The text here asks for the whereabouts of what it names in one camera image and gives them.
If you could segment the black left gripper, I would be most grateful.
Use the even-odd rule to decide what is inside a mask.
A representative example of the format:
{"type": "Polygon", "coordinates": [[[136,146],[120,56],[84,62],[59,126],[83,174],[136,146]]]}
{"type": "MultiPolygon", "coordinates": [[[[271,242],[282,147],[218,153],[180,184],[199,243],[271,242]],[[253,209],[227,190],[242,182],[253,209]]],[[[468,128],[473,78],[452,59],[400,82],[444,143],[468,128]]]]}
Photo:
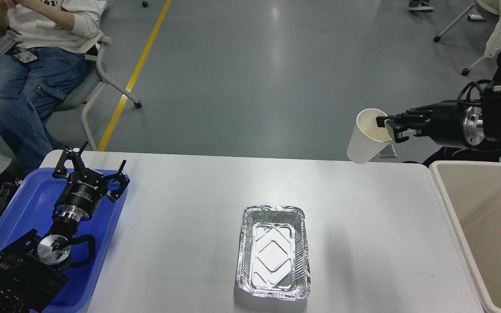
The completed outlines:
{"type": "Polygon", "coordinates": [[[125,159],[117,171],[109,176],[87,169],[81,158],[87,145],[89,141],[84,141],[78,151],[64,149],[54,168],[53,178],[67,180],[66,186],[54,204],[56,216],[63,216],[64,212],[75,212],[79,216],[79,221],[91,220],[104,195],[110,202],[115,203],[130,183],[130,179],[123,172],[127,164],[125,159]],[[68,160],[72,162],[72,173],[65,167],[65,162],[68,160]],[[109,187],[114,183],[119,184],[117,188],[109,187]]]}

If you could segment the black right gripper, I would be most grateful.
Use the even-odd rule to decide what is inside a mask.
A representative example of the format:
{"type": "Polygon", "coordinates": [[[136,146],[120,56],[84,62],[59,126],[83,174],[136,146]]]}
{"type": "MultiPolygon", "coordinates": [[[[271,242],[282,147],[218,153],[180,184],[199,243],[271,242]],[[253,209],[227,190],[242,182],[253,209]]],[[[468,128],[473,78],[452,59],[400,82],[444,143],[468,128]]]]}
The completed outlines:
{"type": "Polygon", "coordinates": [[[397,144],[423,135],[455,148],[475,148],[485,140],[481,108],[453,101],[407,109],[396,116],[378,116],[375,121],[397,144]]]}

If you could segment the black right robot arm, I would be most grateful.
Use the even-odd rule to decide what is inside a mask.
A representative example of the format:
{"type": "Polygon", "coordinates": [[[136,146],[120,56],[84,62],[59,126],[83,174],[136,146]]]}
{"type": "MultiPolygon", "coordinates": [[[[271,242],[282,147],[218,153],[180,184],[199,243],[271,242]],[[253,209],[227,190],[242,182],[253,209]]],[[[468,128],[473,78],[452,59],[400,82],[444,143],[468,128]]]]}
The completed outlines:
{"type": "Polygon", "coordinates": [[[501,157],[501,52],[493,79],[471,81],[455,100],[408,109],[404,113],[377,116],[378,130],[392,141],[410,136],[429,137],[440,149],[423,164],[440,160],[498,162],[501,157]]]}

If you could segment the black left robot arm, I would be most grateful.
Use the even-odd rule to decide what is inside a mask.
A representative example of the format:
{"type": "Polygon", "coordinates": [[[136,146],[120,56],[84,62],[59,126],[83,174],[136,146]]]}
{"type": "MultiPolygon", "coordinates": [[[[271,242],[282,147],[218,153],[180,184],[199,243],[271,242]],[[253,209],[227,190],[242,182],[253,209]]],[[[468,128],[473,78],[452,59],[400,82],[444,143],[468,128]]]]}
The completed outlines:
{"type": "Polygon", "coordinates": [[[81,155],[30,173],[0,218],[0,313],[73,313],[95,289],[130,179],[81,155]]]}

